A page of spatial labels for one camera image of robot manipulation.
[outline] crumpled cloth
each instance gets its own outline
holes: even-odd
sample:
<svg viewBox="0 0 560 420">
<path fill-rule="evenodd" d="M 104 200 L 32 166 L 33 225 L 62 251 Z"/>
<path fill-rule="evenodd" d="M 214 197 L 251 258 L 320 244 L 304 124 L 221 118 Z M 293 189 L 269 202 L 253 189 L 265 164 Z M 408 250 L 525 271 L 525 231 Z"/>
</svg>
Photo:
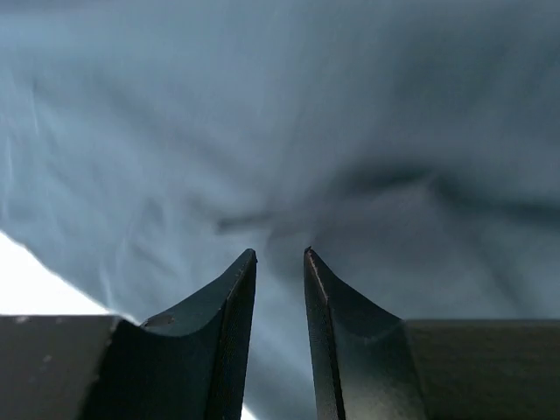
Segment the crumpled cloth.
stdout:
<svg viewBox="0 0 560 420">
<path fill-rule="evenodd" d="M 311 420 L 307 246 L 403 318 L 560 315 L 558 9 L 0 1 L 0 228 L 139 320 L 255 249 L 245 403 Z"/>
</svg>

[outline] black plastic part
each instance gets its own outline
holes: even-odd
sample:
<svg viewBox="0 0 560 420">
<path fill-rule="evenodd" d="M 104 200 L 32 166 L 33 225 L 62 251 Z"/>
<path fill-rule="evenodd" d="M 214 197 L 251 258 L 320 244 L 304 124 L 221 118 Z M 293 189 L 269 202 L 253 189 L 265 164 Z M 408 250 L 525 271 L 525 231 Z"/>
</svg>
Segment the black plastic part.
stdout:
<svg viewBox="0 0 560 420">
<path fill-rule="evenodd" d="M 248 249 L 142 327 L 117 317 L 0 318 L 0 418 L 239 420 L 255 287 Z"/>
<path fill-rule="evenodd" d="M 310 248 L 304 286 L 319 420 L 560 418 L 560 322 L 404 321 Z"/>
</svg>

